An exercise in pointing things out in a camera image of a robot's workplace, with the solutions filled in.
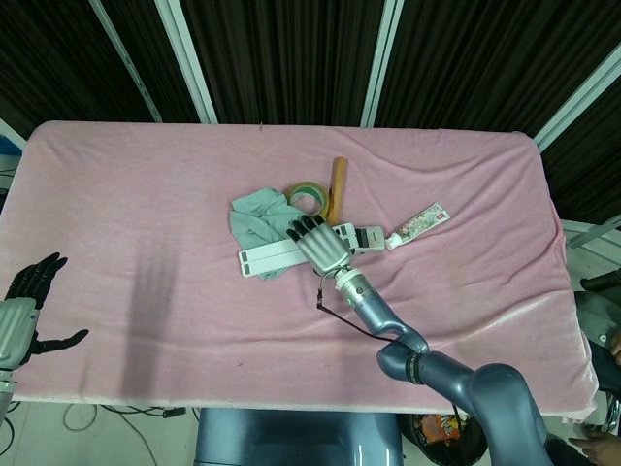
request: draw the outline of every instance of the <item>black curtain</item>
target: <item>black curtain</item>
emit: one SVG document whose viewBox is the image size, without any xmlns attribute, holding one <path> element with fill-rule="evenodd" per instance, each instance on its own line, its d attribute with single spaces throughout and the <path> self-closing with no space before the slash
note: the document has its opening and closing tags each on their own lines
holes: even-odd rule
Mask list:
<svg viewBox="0 0 621 466">
<path fill-rule="evenodd" d="M 603 223 L 621 214 L 621 79 L 542 157 L 561 218 Z"/>
<path fill-rule="evenodd" d="M 103 0 L 157 110 L 166 123 L 198 123 L 154 1 Z"/>
<path fill-rule="evenodd" d="M 408 0 L 376 126 L 535 136 L 619 43 L 617 0 Z"/>
<path fill-rule="evenodd" d="M 383 0 L 184 0 L 224 123 L 359 125 Z"/>
<path fill-rule="evenodd" d="M 0 2 L 0 116 L 24 138 L 50 119 L 152 121 L 85 0 Z"/>
</svg>

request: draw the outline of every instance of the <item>roll of tape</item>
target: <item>roll of tape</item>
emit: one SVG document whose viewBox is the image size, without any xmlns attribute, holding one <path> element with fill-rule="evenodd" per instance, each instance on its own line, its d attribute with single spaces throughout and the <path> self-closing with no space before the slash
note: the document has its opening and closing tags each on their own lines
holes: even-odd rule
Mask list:
<svg viewBox="0 0 621 466">
<path fill-rule="evenodd" d="M 328 192 L 320 184 L 313 182 L 295 183 L 285 191 L 284 195 L 290 206 L 294 206 L 303 197 L 312 197 L 321 208 L 317 212 L 307 214 L 322 216 L 324 219 L 328 216 L 328 208 L 330 207 Z"/>
</svg>

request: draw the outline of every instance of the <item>table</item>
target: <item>table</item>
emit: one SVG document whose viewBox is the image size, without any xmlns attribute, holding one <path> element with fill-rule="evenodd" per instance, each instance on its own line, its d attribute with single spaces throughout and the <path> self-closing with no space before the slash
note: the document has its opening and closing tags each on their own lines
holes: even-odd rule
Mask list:
<svg viewBox="0 0 621 466">
<path fill-rule="evenodd" d="M 244 279 L 231 200 L 329 185 L 349 158 L 343 220 L 386 234 L 440 202 L 451 220 L 356 257 L 395 312 L 476 368 L 520 370 L 547 415 L 583 419 L 597 381 L 575 316 L 564 236 L 539 152 L 518 133 L 49 122 L 30 138 L 0 216 L 0 287 L 53 251 L 69 257 L 42 339 L 90 334 L 16 373 L 24 400 L 449 412 L 385 377 L 382 342 L 315 309 L 298 266 Z M 356 319 L 334 290 L 324 304 Z"/>
</svg>

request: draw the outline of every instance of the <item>toothpaste tube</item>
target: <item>toothpaste tube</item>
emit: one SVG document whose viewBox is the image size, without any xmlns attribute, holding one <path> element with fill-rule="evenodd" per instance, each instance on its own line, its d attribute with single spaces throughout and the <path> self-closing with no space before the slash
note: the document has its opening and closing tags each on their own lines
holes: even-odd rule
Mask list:
<svg viewBox="0 0 621 466">
<path fill-rule="evenodd" d="M 419 237 L 448 219 L 450 219 L 448 212 L 436 202 L 397 228 L 397 231 L 386 238 L 386 246 L 393 250 L 397 246 L 409 243 L 414 238 Z"/>
</svg>

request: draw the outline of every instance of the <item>white cap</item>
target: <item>white cap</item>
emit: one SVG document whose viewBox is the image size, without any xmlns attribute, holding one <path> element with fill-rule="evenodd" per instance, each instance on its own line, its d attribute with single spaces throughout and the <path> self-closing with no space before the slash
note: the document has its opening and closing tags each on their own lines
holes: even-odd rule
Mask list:
<svg viewBox="0 0 621 466">
<path fill-rule="evenodd" d="M 393 233 L 388 238 L 386 238 L 386 246 L 393 250 L 397 246 L 400 246 L 404 243 L 404 239 L 399 235 L 399 233 Z"/>
</svg>

